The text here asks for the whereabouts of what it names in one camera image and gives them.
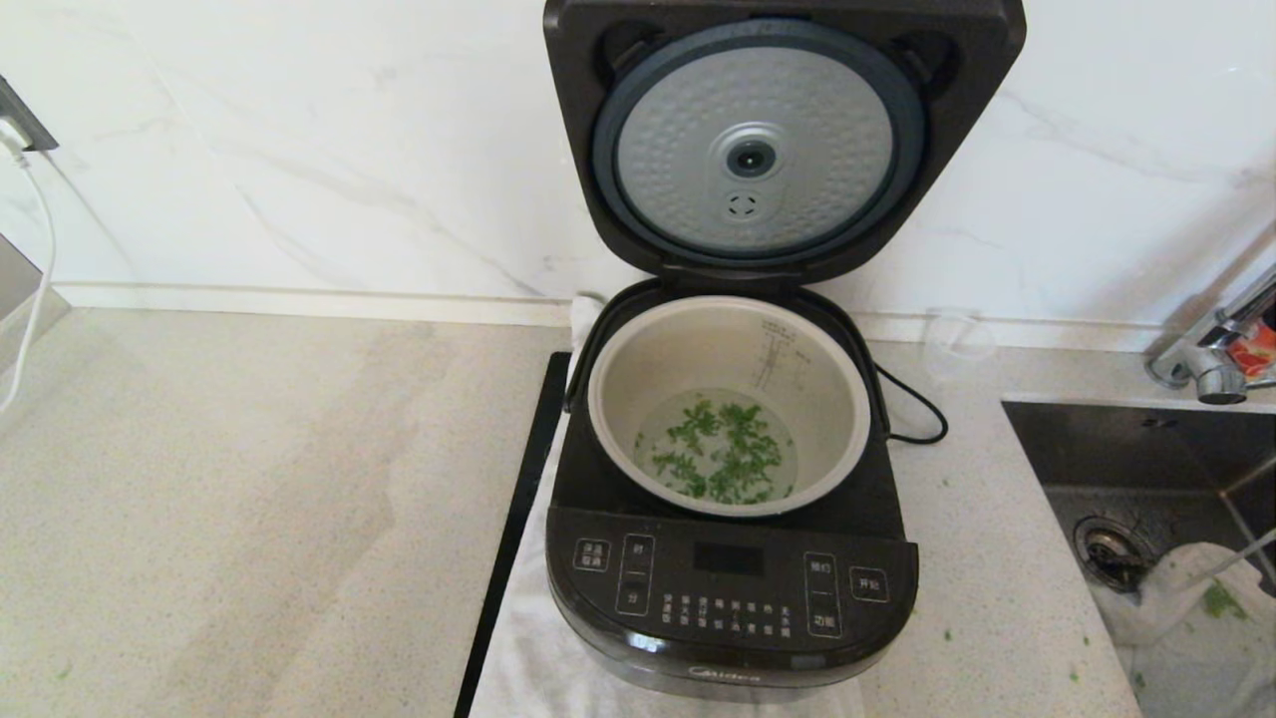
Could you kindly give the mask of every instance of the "electrical outlet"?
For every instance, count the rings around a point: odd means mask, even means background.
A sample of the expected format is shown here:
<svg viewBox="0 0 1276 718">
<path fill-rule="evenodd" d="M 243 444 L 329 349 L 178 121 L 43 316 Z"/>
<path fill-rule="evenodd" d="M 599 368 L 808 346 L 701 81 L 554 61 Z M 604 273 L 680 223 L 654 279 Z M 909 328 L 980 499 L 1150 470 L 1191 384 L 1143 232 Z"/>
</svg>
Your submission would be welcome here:
<svg viewBox="0 0 1276 718">
<path fill-rule="evenodd" d="M 31 138 L 31 144 L 27 147 L 27 152 L 47 152 L 48 149 L 57 148 L 57 140 L 54 135 L 48 134 L 45 125 L 40 124 L 36 115 L 31 112 L 27 103 L 18 97 L 18 93 L 9 87 L 9 83 L 0 77 L 0 116 L 8 115 L 18 122 L 22 131 L 27 133 Z"/>
</svg>

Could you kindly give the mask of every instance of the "rice cooker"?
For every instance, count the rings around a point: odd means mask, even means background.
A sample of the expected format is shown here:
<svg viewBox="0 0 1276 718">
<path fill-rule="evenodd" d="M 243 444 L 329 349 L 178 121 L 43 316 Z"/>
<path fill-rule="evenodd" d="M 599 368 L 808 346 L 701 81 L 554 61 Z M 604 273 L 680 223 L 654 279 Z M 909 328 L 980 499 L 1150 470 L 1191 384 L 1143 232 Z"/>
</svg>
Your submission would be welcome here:
<svg viewBox="0 0 1276 718">
<path fill-rule="evenodd" d="M 804 288 L 868 261 L 1023 43 L 1020 0 L 550 0 L 604 242 L 653 275 L 582 348 L 550 588 L 611 672 L 783 701 L 882 658 L 917 592 L 873 358 Z"/>
</svg>

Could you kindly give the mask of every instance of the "midea logo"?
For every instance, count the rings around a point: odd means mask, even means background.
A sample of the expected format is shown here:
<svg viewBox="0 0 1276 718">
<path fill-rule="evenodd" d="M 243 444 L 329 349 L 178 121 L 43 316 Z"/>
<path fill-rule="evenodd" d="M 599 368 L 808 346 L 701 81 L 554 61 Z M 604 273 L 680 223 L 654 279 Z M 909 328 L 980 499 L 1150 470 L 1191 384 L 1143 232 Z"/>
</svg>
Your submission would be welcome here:
<svg viewBox="0 0 1276 718">
<path fill-rule="evenodd" d="M 760 684 L 762 676 L 750 676 L 748 673 L 731 673 L 730 671 L 718 671 L 717 668 L 706 668 L 704 666 L 692 666 L 686 670 L 688 673 L 695 676 L 697 678 L 713 678 L 715 681 L 738 681 L 741 684 Z"/>
</svg>

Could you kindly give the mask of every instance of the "white marble backsplash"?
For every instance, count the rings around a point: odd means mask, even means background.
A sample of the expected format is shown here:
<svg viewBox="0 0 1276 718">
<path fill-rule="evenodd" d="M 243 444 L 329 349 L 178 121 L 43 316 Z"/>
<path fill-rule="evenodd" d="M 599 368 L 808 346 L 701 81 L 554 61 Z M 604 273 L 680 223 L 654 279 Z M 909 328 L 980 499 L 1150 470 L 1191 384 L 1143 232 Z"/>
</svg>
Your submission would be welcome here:
<svg viewBox="0 0 1276 718">
<path fill-rule="evenodd" d="M 57 281 L 565 297 L 639 275 L 584 209 L 541 0 L 0 3 L 0 74 L 91 207 L 37 167 Z M 1026 10 L 946 173 L 822 288 L 855 311 L 1155 325 L 1276 261 L 1276 3 Z M 0 230 L 42 263 L 13 175 Z"/>
</svg>

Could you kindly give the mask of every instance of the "inner lid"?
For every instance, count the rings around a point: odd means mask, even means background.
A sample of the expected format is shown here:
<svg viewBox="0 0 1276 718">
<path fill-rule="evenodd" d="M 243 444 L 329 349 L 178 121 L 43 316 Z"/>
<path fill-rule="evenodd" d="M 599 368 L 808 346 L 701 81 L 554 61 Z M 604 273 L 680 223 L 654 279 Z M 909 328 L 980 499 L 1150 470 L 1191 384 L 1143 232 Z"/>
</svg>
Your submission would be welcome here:
<svg viewBox="0 0 1276 718">
<path fill-rule="evenodd" d="M 717 265 L 835 251 L 916 172 L 921 102 L 874 47 L 800 20 L 750 20 L 655 52 L 609 96 L 595 171 L 637 236 Z"/>
</svg>

